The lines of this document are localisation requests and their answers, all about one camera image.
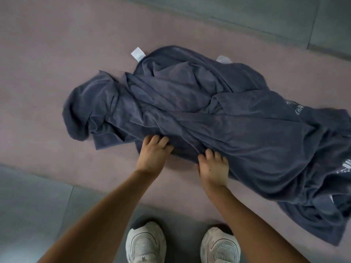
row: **bare skin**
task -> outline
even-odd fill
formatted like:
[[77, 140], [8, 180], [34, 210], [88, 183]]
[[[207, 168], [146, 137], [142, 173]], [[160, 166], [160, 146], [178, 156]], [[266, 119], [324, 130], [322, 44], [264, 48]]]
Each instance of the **bare skin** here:
[[[173, 146], [168, 138], [144, 139], [135, 171], [73, 225], [39, 263], [110, 263], [113, 261], [139, 200], [163, 169]], [[250, 263], [308, 262], [265, 221], [227, 188], [228, 161], [206, 150], [197, 169], [209, 199], [222, 214]]]

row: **wrinkled fabric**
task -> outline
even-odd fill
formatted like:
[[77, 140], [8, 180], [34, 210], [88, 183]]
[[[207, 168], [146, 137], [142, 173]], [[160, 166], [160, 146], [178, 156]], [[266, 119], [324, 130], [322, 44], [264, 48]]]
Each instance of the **wrinkled fabric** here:
[[270, 91], [244, 64], [177, 46], [145, 57], [119, 81], [104, 71], [75, 88], [63, 109], [69, 135], [96, 149], [168, 136], [173, 154], [226, 156], [230, 176], [278, 202], [305, 230], [338, 245], [351, 212], [351, 118]]

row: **person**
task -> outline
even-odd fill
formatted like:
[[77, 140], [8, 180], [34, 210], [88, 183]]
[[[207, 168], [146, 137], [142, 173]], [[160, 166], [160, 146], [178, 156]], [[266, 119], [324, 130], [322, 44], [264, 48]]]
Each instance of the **person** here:
[[[147, 136], [130, 177], [106, 195], [42, 256], [38, 263], [110, 263], [139, 200], [161, 173], [173, 150], [167, 137]], [[202, 263], [238, 263], [242, 251], [249, 263], [308, 262], [264, 220], [227, 188], [228, 160], [207, 149], [198, 156], [201, 185], [233, 235], [213, 227], [200, 249]], [[129, 263], [164, 263], [166, 240], [155, 222], [131, 229], [126, 241]]]

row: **finger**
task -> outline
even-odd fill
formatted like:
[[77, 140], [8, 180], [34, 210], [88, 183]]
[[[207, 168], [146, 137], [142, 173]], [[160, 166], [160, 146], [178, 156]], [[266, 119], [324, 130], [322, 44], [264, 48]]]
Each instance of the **finger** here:
[[227, 159], [226, 157], [223, 157], [223, 162], [224, 162], [226, 165], [229, 165], [228, 159]]
[[199, 154], [198, 156], [199, 164], [206, 161], [206, 157], [203, 154]]
[[164, 137], [160, 140], [160, 142], [158, 143], [158, 145], [159, 145], [161, 148], [164, 148], [164, 147], [167, 145], [168, 141], [169, 141], [169, 138], [166, 137], [166, 136], [164, 136]]
[[199, 164], [196, 164], [196, 170], [198, 171], [198, 174], [200, 176], [200, 165]]
[[222, 157], [220, 156], [220, 154], [219, 154], [218, 151], [216, 151], [216, 152], [214, 153], [214, 158], [215, 158], [215, 159], [222, 159]]
[[171, 154], [172, 150], [174, 149], [174, 146], [173, 145], [167, 145], [165, 146], [165, 151], [168, 153], [168, 154]]
[[159, 139], [160, 139], [160, 137], [158, 135], [154, 135], [149, 144], [156, 145], [158, 143]]
[[212, 150], [207, 149], [205, 151], [205, 154], [206, 154], [206, 159], [213, 159], [213, 152], [212, 152]]
[[146, 146], [148, 143], [150, 143], [151, 138], [152, 138], [152, 135], [146, 136], [143, 141], [143, 146]]

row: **foot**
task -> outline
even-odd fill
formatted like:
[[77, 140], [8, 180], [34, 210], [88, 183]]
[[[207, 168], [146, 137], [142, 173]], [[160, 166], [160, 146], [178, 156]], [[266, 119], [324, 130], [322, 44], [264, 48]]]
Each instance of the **foot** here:
[[138, 229], [130, 229], [126, 252], [128, 263], [164, 263], [166, 239], [160, 226], [151, 221]]
[[200, 257], [201, 263], [239, 263], [240, 246], [233, 235], [212, 227], [202, 239]]

